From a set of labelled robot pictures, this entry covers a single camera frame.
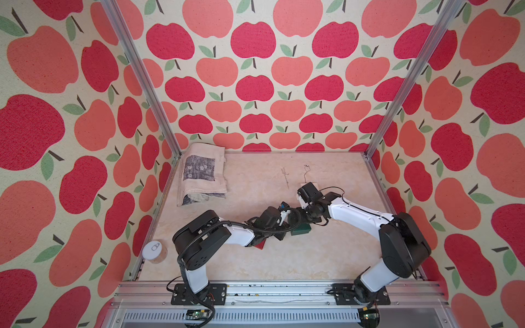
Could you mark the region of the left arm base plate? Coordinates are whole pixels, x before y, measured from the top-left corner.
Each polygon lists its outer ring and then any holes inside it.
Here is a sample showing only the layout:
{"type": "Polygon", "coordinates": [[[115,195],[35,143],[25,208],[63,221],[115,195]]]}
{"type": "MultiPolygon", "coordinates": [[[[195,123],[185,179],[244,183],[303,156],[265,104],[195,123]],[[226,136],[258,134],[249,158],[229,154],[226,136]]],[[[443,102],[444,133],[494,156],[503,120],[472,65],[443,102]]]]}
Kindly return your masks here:
{"type": "MultiPolygon", "coordinates": [[[[195,292],[196,297],[208,305],[224,306],[226,303],[227,284],[209,284],[200,292],[195,292]]],[[[172,294],[173,306],[194,306],[199,303],[191,296],[191,289],[185,284],[176,284],[172,294]]]]}

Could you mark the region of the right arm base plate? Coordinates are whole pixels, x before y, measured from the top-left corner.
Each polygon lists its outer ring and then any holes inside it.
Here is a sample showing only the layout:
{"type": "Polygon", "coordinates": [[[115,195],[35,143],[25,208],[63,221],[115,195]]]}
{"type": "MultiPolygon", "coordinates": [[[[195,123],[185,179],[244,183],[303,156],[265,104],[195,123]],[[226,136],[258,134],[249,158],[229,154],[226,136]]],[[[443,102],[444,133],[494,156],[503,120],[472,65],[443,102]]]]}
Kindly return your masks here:
{"type": "Polygon", "coordinates": [[[338,306],[389,306],[390,298],[386,288],[377,292],[370,292],[366,287],[354,284],[332,284],[326,292],[333,296],[338,306]]]}

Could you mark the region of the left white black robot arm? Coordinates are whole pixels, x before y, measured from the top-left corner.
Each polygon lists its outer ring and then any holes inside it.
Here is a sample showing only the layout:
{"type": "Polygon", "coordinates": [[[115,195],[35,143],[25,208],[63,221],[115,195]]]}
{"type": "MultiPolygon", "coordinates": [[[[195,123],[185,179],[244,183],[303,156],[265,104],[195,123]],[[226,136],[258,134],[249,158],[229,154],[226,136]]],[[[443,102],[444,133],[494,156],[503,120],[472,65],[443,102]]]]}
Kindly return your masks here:
{"type": "Polygon", "coordinates": [[[285,203],[270,206],[243,223],[222,219],[214,210],[205,211],[172,237],[186,287],[196,295],[209,288],[206,264],[223,245],[256,247],[272,236],[282,240],[304,222],[304,211],[285,203]]]}

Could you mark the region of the red jewelry box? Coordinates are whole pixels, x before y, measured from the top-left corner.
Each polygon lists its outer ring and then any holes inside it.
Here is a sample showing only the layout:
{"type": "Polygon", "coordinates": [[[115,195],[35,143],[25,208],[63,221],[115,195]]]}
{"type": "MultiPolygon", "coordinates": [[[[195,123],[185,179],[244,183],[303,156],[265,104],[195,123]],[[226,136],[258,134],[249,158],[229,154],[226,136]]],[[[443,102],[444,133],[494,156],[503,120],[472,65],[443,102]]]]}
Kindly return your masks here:
{"type": "Polygon", "coordinates": [[[261,241],[259,244],[255,245],[254,247],[257,249],[262,250],[265,246],[266,240],[261,241]]]}

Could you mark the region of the green jewelry box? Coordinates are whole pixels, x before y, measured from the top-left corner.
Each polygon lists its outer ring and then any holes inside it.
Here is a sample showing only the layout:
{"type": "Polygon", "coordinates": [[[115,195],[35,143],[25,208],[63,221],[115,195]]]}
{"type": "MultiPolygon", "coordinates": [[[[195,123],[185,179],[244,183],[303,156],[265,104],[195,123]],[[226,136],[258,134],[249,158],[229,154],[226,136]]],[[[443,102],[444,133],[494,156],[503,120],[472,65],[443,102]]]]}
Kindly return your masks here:
{"type": "Polygon", "coordinates": [[[299,224],[297,228],[291,231],[292,236],[306,235],[312,230],[310,224],[299,224]]]}

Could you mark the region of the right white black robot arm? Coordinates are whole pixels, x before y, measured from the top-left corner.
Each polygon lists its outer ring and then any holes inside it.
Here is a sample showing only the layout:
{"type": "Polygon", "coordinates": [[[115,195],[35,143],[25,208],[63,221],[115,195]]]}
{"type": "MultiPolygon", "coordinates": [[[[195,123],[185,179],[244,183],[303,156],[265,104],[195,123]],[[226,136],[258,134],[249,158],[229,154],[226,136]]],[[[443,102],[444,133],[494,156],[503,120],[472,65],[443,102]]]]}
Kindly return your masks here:
{"type": "Polygon", "coordinates": [[[409,278],[431,255],[429,243],[407,213],[368,209],[338,193],[323,194],[312,183],[301,186],[297,193],[308,219],[345,222],[379,241],[380,259],[354,280],[354,295],[360,302],[399,278],[409,278]]]}

